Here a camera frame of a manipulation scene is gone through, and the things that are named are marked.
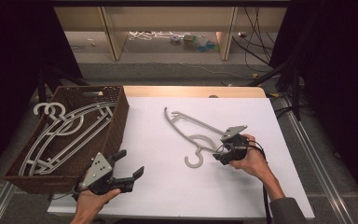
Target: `hand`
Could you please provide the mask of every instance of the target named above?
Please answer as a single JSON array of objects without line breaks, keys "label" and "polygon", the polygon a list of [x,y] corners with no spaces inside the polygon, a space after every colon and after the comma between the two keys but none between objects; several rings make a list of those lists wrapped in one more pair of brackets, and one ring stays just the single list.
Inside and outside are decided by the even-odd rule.
[{"label": "hand", "polygon": [[[255,147],[255,138],[253,136],[250,134],[243,134],[242,136],[249,140],[250,146]],[[260,180],[262,180],[265,175],[272,173],[261,152],[252,147],[248,147],[246,157],[243,160],[231,161],[229,164],[235,169],[242,169],[249,175],[253,175]]]},{"label": "hand", "polygon": [[[243,134],[249,140],[249,145],[255,146],[255,138],[250,134]],[[284,198],[284,193],[278,179],[269,169],[269,165],[261,152],[255,148],[248,147],[244,159],[241,161],[231,161],[229,164],[235,169],[242,169],[249,175],[257,177],[266,187],[269,198],[273,201]]]},{"label": "hand", "polygon": [[119,193],[120,189],[112,189],[104,195],[93,194],[90,190],[82,191],[77,199],[76,213],[71,224],[92,223],[103,206],[118,196]]}]

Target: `white surface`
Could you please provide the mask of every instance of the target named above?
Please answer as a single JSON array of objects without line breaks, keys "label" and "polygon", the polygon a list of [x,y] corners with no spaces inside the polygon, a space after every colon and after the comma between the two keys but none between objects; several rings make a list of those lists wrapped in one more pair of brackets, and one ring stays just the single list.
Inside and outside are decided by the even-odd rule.
[{"label": "white surface", "polygon": [[[196,162],[196,147],[165,119],[168,112],[180,111],[224,131],[248,125],[242,133],[256,137],[265,149],[268,164],[281,182],[287,197],[296,198],[306,218],[313,218],[310,203],[298,178],[269,99],[234,98],[148,98],[129,97],[130,112],[122,149],[126,157],[116,163],[115,177],[131,176],[141,166],[144,175],[133,192],[118,195],[100,212],[117,217],[168,217],[194,219],[244,219],[265,217],[261,182],[223,166],[202,150],[204,163],[192,169],[185,156]],[[220,136],[192,122],[177,122],[187,135],[201,133],[220,146]],[[67,196],[53,201],[50,213],[74,213],[76,203]]]}]

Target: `wire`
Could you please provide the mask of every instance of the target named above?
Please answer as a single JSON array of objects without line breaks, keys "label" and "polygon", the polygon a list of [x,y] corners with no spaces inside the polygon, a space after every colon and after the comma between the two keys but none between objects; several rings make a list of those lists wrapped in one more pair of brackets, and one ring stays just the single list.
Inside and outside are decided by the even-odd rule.
[{"label": "wire", "polygon": [[[139,62],[137,61],[133,56],[132,54],[127,50],[126,47],[123,47],[124,50],[126,50],[130,56],[132,57],[132,59],[136,62],[136,63],[161,63],[161,62],[154,62],[154,61],[150,61],[150,62]],[[215,72],[215,71],[211,71],[205,67],[201,67],[201,66],[197,66],[197,65],[190,65],[190,64],[185,64],[185,63],[175,63],[175,64],[180,64],[182,66],[185,66],[185,67],[192,67],[192,68],[199,68],[199,69],[203,69],[209,73],[212,73],[212,74],[228,74],[228,75],[232,75],[234,77],[240,77],[240,78],[243,78],[243,79],[255,79],[254,77],[243,77],[243,76],[240,76],[240,75],[236,75],[236,74],[233,74],[233,73],[229,73],[229,72]]]},{"label": "wire", "polygon": [[265,46],[264,46],[263,39],[261,38],[260,24],[258,22],[258,10],[259,10],[259,8],[258,7],[255,8],[255,24],[253,24],[252,19],[249,16],[248,11],[246,10],[246,7],[244,7],[244,9],[245,9],[246,16],[248,17],[248,20],[252,25],[253,33],[255,33],[255,35],[258,37],[258,40],[260,41],[261,45],[263,46],[263,51],[264,51],[266,57],[269,59],[269,54],[267,53],[267,50],[265,49]]},{"label": "wire", "polygon": [[248,142],[254,142],[254,143],[258,146],[257,149],[264,151],[264,148],[262,148],[261,145],[260,145],[258,142],[253,141],[253,140],[248,140]]},{"label": "wire", "polygon": [[260,60],[262,63],[269,65],[269,62],[263,60],[262,58],[258,57],[256,54],[254,54],[253,52],[251,52],[250,50],[248,50],[248,48],[243,47],[240,43],[238,43],[238,41],[234,38],[234,36],[232,36],[232,39],[234,40],[235,43],[238,44],[238,46],[240,46],[240,48],[244,49],[246,52],[252,54],[253,56],[255,56],[258,60]]},{"label": "wire", "polygon": [[269,33],[268,33],[268,32],[266,32],[266,34],[267,34],[267,36],[268,36],[269,40],[272,42],[272,44],[274,44],[274,45],[275,45],[275,41],[271,38],[271,36],[269,35]]},{"label": "wire", "polygon": [[216,150],[216,152],[223,152],[223,150],[225,150],[225,149],[224,149],[224,144],[223,144],[222,146],[220,146],[220,147]]},{"label": "wire", "polygon": [[252,43],[251,41],[247,40],[246,37],[243,37],[242,39],[243,39],[244,41],[246,41],[246,42],[249,42],[249,44],[251,44],[251,45],[254,45],[254,46],[257,46],[257,47],[260,47],[260,48],[272,49],[272,48],[269,48],[269,47],[265,47],[265,46],[263,47],[262,45],[258,45],[258,44]]},{"label": "wire", "polygon": [[72,194],[72,193],[73,193],[72,191],[71,191],[71,192],[67,192],[67,193],[65,193],[64,195],[60,196],[60,197],[57,197],[57,198],[51,198],[51,200],[59,200],[59,199],[61,199],[61,198],[63,198],[63,197],[66,197],[66,196],[68,196],[68,195]]},{"label": "wire", "polygon": [[245,64],[246,64],[246,66],[247,66],[248,68],[250,68],[251,70],[254,70],[254,71],[256,71],[256,72],[264,72],[264,71],[260,71],[260,70],[254,69],[254,68],[252,68],[252,67],[248,64],[248,61],[247,61],[247,56],[248,56],[248,55],[247,55],[247,52],[248,52],[248,51],[245,51]]},{"label": "wire", "polygon": [[[308,108],[310,107],[309,105],[299,105],[298,108]],[[284,113],[289,112],[290,110],[293,110],[292,106],[287,106],[284,108],[280,108],[274,111],[274,113],[276,114],[277,112],[281,112],[279,115],[277,115],[277,119],[280,118]],[[314,117],[314,115],[310,115],[310,114],[306,114],[302,111],[299,111],[301,114],[304,114],[306,116],[310,116],[310,117]]]}]

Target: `metal rail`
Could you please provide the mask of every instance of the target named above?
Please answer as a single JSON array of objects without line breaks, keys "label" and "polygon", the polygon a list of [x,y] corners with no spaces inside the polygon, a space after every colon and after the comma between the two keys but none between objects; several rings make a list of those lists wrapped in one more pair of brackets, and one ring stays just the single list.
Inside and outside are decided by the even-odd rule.
[{"label": "metal rail", "polygon": [[0,219],[2,215],[5,213],[7,205],[10,202],[10,199],[13,196],[16,188],[17,188],[16,186],[10,184],[9,182],[6,182],[6,184],[2,188],[0,192]]},{"label": "metal rail", "polygon": [[[283,106],[290,106],[290,100],[286,97],[283,98]],[[329,200],[334,212],[336,213],[337,219],[341,224],[350,224],[354,223],[351,215],[348,211],[347,205],[342,200],[341,196],[338,193],[336,186],[330,178],[330,175],[327,173],[327,170],[324,168],[324,165],[319,158],[318,152],[313,147],[312,142],[310,141],[307,132],[305,131],[301,121],[297,120],[296,116],[292,111],[288,112],[290,122],[292,123],[297,137],[301,142],[304,151],[307,154],[307,157],[312,165],[313,170],[315,171],[316,176],[319,179],[319,182],[324,189],[324,193]]]}]

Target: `floor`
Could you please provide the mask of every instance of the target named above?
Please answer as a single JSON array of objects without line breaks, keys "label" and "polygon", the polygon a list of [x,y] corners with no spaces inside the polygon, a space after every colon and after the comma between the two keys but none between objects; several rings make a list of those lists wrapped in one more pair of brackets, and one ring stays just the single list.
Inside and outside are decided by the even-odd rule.
[{"label": "floor", "polygon": [[[215,41],[213,34],[204,35]],[[112,61],[104,34],[101,33],[67,33],[84,80],[89,84],[104,85],[186,85],[186,86],[241,86],[251,82],[257,76],[262,76],[270,67],[264,65],[255,56],[244,53],[236,42],[231,43],[230,55],[227,61],[220,60],[218,49],[208,49],[199,52],[196,49],[184,49],[175,46],[170,39],[163,37],[147,39],[135,38],[126,43],[126,48],[119,61]],[[235,39],[246,47],[247,42],[238,36]],[[263,45],[273,48],[273,42],[264,34]],[[261,45],[253,37],[252,42]],[[264,51],[255,45],[248,50],[257,57],[267,60]],[[266,93],[276,93],[274,88],[278,77],[273,77],[261,87]],[[290,105],[289,92],[281,92],[279,97],[270,97],[277,112],[277,119],[283,136],[292,155],[304,190],[314,209],[316,218],[309,223],[358,223],[358,186],[354,182],[345,164],[335,154],[318,118],[307,106],[307,93],[301,92],[300,109],[301,121],[293,118],[290,111],[283,108]],[[0,159],[0,192],[6,182],[2,179],[9,165],[24,146],[31,135],[37,116],[33,115],[33,107],[38,103],[37,95],[30,99],[29,110],[24,114],[18,131],[14,134],[10,145]],[[304,143],[300,136],[306,135],[309,142]],[[321,162],[322,171],[315,168],[310,158],[316,155]],[[329,193],[321,180],[327,180],[337,194]],[[343,202],[348,211],[346,216],[335,212],[335,199]],[[15,189],[7,204],[0,207],[0,223],[69,223],[70,217],[57,217],[47,213],[49,195],[27,194]],[[116,220],[105,219],[99,223],[115,223]],[[121,220],[120,223],[226,223],[222,221],[169,221],[169,220]],[[266,220],[246,220],[244,223],[266,223]]]}]

